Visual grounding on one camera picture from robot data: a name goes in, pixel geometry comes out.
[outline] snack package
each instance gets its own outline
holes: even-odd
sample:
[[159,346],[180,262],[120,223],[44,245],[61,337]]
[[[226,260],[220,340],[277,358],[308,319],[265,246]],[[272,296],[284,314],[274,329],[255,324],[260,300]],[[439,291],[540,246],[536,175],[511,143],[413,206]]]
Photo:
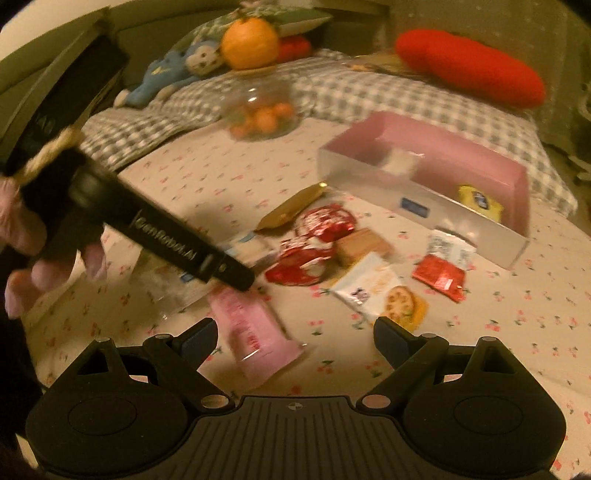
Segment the snack package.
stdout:
[[[255,271],[264,270],[277,257],[265,239],[253,232],[240,233],[218,246]],[[145,249],[139,255],[132,278],[149,292],[163,318],[202,299],[218,284],[214,278],[204,283]]]
[[297,235],[315,236],[325,243],[349,235],[357,226],[354,215],[337,203],[308,210],[295,222]]
[[433,230],[427,255],[416,266],[413,278],[459,303],[465,299],[466,271],[475,251],[476,247],[462,238]]
[[391,265],[376,252],[356,263],[330,291],[370,324],[386,316],[412,332],[427,313],[427,303],[402,285]]
[[255,232],[260,230],[270,230],[279,228],[294,220],[308,205],[319,199],[327,189],[325,182],[316,183],[284,201],[272,212],[267,213],[255,228]]
[[386,260],[394,255],[394,247],[369,228],[354,231],[335,242],[336,256],[344,267],[350,267],[370,252]]
[[495,199],[488,197],[470,185],[462,185],[458,190],[461,204],[466,205],[494,222],[501,222],[505,208]]
[[323,279],[326,265],[335,255],[332,243],[298,236],[281,243],[279,259],[265,272],[271,283],[285,286],[310,286]]
[[261,386],[303,353],[300,344],[285,337],[258,293],[220,286],[207,299],[220,334],[251,388]]

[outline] yellow snack package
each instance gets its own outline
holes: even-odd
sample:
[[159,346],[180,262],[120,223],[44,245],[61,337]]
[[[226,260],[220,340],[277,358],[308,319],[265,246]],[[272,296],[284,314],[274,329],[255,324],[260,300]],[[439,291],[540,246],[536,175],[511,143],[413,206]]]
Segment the yellow snack package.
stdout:
[[505,209],[495,199],[485,195],[471,185],[462,185],[459,188],[460,203],[484,215],[485,217],[500,223]]
[[279,228],[292,222],[309,204],[318,200],[326,191],[328,185],[321,181],[288,198],[272,212],[267,213],[255,228],[255,232]]

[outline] ridged surface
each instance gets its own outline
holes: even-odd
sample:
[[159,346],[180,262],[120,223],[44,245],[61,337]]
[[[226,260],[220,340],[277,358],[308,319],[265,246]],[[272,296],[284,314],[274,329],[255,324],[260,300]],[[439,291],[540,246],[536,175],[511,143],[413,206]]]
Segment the ridged surface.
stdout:
[[[164,462],[129,480],[458,480],[420,458],[385,417],[347,399],[247,397],[204,417]],[[540,472],[530,480],[554,479]]]

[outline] fingernail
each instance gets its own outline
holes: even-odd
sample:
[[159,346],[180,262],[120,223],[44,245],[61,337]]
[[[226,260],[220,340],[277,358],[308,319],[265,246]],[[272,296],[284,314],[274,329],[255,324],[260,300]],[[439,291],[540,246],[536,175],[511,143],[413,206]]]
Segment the fingernail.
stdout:
[[20,299],[8,288],[4,292],[4,308],[11,320],[16,320],[25,313],[24,305]]

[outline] label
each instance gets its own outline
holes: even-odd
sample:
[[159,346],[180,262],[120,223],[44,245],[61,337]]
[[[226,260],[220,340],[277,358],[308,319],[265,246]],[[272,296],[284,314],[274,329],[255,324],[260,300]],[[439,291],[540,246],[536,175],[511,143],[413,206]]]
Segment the label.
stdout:
[[193,251],[192,249],[187,250],[187,247],[178,242],[174,237],[170,236],[166,230],[158,228],[157,226],[148,223],[148,220],[142,216],[142,210],[136,213],[134,219],[131,221],[130,227],[135,228],[146,235],[151,236],[158,242],[160,242],[166,248],[171,249],[172,251],[178,253],[179,255],[183,256],[184,258],[188,258],[189,260],[194,260],[197,256],[197,252]]
[[480,192],[473,192],[472,196],[474,197],[474,201],[476,202],[476,204],[483,210],[488,210],[489,206],[488,206],[488,200],[486,199],[486,197],[480,193]]
[[400,207],[407,210],[419,217],[427,218],[429,216],[429,209],[417,202],[413,202],[407,198],[402,198],[400,201]]

